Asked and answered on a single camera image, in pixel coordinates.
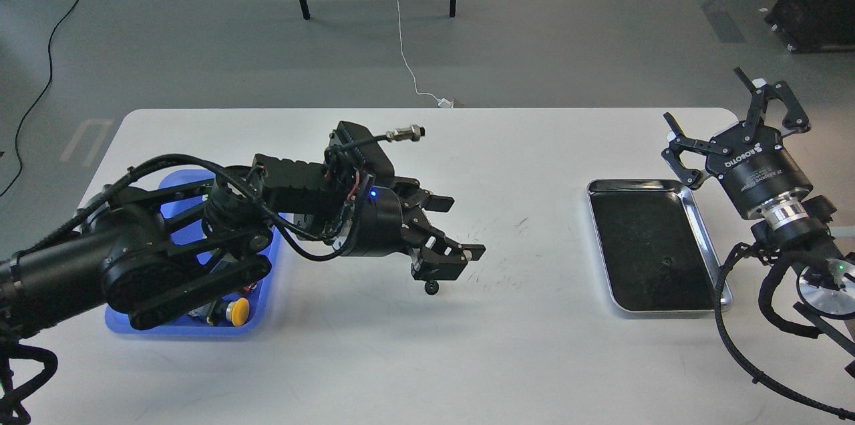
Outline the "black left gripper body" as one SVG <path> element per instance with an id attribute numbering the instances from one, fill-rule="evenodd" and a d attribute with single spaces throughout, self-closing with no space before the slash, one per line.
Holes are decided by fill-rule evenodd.
<path id="1" fill-rule="evenodd" d="M 428 236 L 415 225 L 404 226 L 402 199 L 411 194 L 402 186 L 372 186 L 361 200 L 361 209 L 344 225 L 333 241 L 343 257 L 386 257 L 410 254 L 428 243 Z"/>

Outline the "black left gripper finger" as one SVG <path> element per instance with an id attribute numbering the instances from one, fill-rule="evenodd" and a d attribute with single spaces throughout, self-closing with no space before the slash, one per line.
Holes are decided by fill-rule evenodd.
<path id="1" fill-rule="evenodd" d="M 397 197 L 403 214 L 415 209 L 446 213 L 455 203 L 453 197 L 434 194 L 422 188 L 421 182 L 416 178 L 396 176 L 391 190 Z"/>
<path id="2" fill-rule="evenodd" d="M 427 221 L 409 222 L 410 273 L 415 280 L 456 280 L 485 252 L 482 243 L 459 243 Z"/>

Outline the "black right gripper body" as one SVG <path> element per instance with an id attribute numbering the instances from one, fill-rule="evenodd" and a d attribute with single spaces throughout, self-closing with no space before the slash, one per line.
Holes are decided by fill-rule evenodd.
<path id="1" fill-rule="evenodd" d="M 718 136 L 730 150 L 718 157 L 719 182 L 744 220 L 761 218 L 760 208 L 780 194 L 793 193 L 803 199 L 813 184 L 782 144 L 782 134 L 769 126 L 758 126 L 746 141 L 748 126 L 739 124 Z"/>

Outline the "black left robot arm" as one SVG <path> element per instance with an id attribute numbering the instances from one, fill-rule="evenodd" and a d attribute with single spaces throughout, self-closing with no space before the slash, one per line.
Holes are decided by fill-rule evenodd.
<path id="1" fill-rule="evenodd" d="M 101 305 L 146 331 L 203 307 L 236 319 L 223 297 L 272 270 L 275 233 L 300 257 L 408 255 L 430 295 L 485 253 L 434 227 L 450 196 L 397 176 L 382 142 L 423 138 L 421 126 L 373 135 L 341 121 L 320 163 L 257 154 L 223 167 L 163 154 L 125 175 L 48 236 L 2 262 L 2 423 L 28 424 L 23 401 L 52 379 L 55 353 L 23 345 L 40 331 Z"/>

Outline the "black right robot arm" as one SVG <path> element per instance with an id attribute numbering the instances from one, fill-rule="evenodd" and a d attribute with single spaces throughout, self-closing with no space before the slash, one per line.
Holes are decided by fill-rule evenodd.
<path id="1" fill-rule="evenodd" d="M 718 334 L 733 360 L 755 384 L 795 402 L 852 420 L 853 412 L 828 406 L 788 388 L 750 362 L 726 330 L 720 300 L 735 265 L 754 257 L 767 266 L 758 290 L 758 309 L 783 333 L 807 339 L 825 335 L 846 353 L 853 336 L 835 321 L 853 328 L 853 254 L 843 254 L 830 230 L 836 207 L 825 196 L 810 196 L 813 186 L 783 145 L 784 138 L 809 132 L 810 121 L 785 81 L 736 76 L 751 94 L 744 120 L 702 140 L 688 138 L 671 114 L 663 160 L 682 184 L 696 190 L 715 179 L 744 220 L 752 220 L 754 243 L 736 243 L 713 279 L 713 312 Z"/>

